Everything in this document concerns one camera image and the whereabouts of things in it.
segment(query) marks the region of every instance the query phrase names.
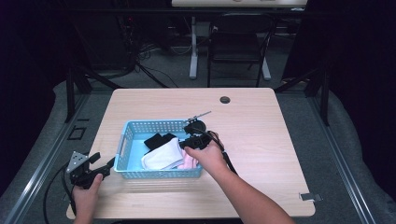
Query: white cloth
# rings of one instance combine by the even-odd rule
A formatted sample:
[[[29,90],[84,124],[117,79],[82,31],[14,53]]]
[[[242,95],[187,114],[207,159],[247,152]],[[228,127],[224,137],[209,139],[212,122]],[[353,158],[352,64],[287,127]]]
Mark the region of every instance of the white cloth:
[[[146,170],[172,169],[183,163],[183,154],[178,138],[158,147],[142,158],[142,166]]]

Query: table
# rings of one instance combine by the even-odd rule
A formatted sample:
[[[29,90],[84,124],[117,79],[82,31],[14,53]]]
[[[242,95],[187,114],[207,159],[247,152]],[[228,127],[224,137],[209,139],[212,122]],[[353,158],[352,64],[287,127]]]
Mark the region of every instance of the table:
[[[219,99],[230,98],[228,104]],[[104,165],[117,152],[122,128],[131,119],[201,117],[217,132],[238,174],[275,200],[293,217],[315,213],[275,93],[265,88],[120,89],[113,92],[94,139],[91,155]],[[102,183],[95,218],[219,218],[238,217],[205,171],[199,178],[123,179],[111,170]],[[74,218],[69,208],[69,218]]]
[[[305,7],[307,0],[172,0],[173,7]],[[196,79],[198,53],[196,48],[196,21],[191,20],[190,78]],[[267,60],[262,65],[264,80],[271,80]]]

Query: blue plastic basket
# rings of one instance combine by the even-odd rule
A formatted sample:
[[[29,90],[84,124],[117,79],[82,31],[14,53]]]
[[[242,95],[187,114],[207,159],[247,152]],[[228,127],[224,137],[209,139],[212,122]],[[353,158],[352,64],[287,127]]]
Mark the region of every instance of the blue plastic basket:
[[[145,170],[142,166],[142,157],[149,152],[144,141],[155,133],[161,135],[172,133],[179,140],[188,137],[184,127],[186,120],[130,120],[125,123],[120,138],[119,148],[116,154],[114,170],[124,178],[186,178],[199,177],[202,166],[197,165],[193,169],[168,169],[168,170]]]

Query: human arm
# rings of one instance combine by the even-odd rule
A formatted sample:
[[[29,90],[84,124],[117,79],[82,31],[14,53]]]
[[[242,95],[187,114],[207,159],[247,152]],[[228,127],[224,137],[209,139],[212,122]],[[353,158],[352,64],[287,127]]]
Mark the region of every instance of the human arm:
[[[102,183],[103,175],[98,174],[89,189],[75,186],[73,188],[73,198],[76,203],[76,218],[74,224],[92,223],[93,213],[98,201],[98,190]]]
[[[245,224],[294,223],[277,203],[227,167],[220,148],[214,141],[203,150],[190,147],[185,147],[184,150],[198,160],[216,180]]]

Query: person's right hand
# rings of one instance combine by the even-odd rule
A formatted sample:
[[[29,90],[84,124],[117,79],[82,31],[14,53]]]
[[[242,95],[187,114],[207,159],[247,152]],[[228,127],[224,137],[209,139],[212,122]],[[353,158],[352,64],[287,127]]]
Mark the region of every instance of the person's right hand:
[[[215,133],[212,133],[212,136],[219,140]],[[227,163],[223,159],[221,149],[219,145],[213,140],[210,141],[209,145],[207,145],[207,147],[202,150],[193,149],[191,147],[184,147],[184,150],[191,157],[194,157],[196,160],[198,160],[204,169],[207,170],[207,172],[211,175],[213,175],[214,172],[222,171],[224,168],[228,170]]]

